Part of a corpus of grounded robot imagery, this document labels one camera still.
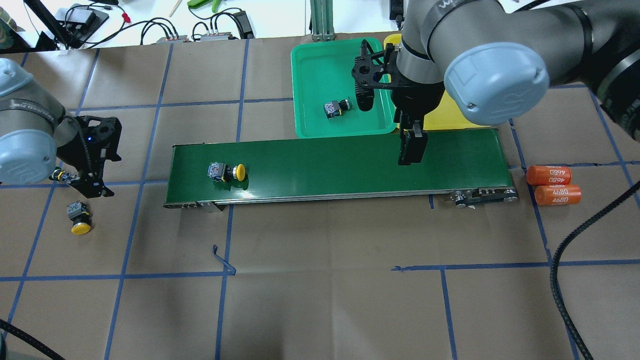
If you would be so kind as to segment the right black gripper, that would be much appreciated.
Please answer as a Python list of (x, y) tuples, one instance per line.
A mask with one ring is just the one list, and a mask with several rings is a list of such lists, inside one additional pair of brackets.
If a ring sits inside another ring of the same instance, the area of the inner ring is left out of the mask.
[(438, 107), (444, 92), (443, 82), (391, 91), (391, 101), (396, 108), (394, 121), (398, 123), (400, 137), (399, 166), (410, 166), (423, 161), (429, 140), (425, 130), (425, 116)]

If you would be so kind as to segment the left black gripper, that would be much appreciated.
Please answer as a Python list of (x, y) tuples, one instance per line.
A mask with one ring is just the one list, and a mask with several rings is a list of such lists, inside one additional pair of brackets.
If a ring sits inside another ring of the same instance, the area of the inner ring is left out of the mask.
[(60, 160), (81, 177), (71, 185), (85, 198), (112, 198), (114, 192), (103, 180), (105, 162), (119, 162), (122, 125), (117, 117), (92, 115), (60, 118)]

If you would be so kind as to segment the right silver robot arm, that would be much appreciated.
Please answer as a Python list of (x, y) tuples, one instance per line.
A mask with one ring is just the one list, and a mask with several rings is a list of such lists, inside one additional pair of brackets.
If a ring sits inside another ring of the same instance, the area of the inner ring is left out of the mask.
[(446, 92), (466, 120), (522, 116), (554, 85), (582, 82), (639, 139), (639, 2), (578, 0), (508, 13), (496, 0), (410, 0), (391, 79), (398, 163), (422, 160), (423, 120)]

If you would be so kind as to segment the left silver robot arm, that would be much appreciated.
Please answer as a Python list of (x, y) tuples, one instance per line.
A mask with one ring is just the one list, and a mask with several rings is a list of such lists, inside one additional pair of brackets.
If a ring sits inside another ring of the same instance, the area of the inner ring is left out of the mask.
[(0, 180), (29, 185), (48, 179), (85, 198), (111, 198), (105, 162), (119, 162), (117, 117), (71, 116), (14, 60), (0, 62)]

